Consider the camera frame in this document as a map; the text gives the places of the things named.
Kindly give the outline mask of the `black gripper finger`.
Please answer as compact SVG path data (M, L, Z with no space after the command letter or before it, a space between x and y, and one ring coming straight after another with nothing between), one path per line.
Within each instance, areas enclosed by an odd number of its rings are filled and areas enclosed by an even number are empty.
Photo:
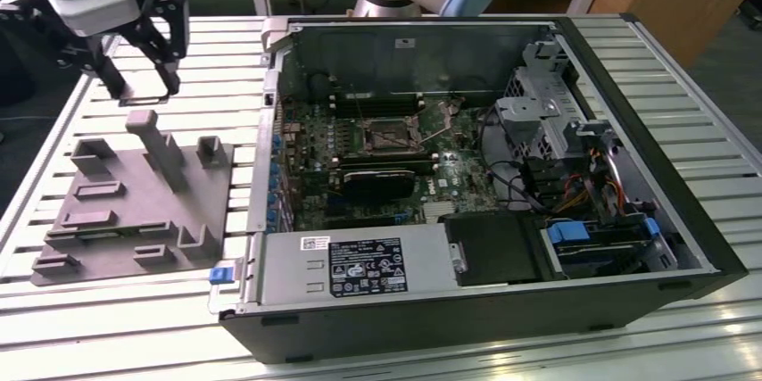
M145 42L141 50L153 62L167 96L171 96L180 89L177 67L189 46L188 0L144 0L141 12L141 40Z
M1 0L1 29L61 68L76 67L97 77L113 99L121 97L127 82L105 55L102 37L77 36L49 9L46 0Z

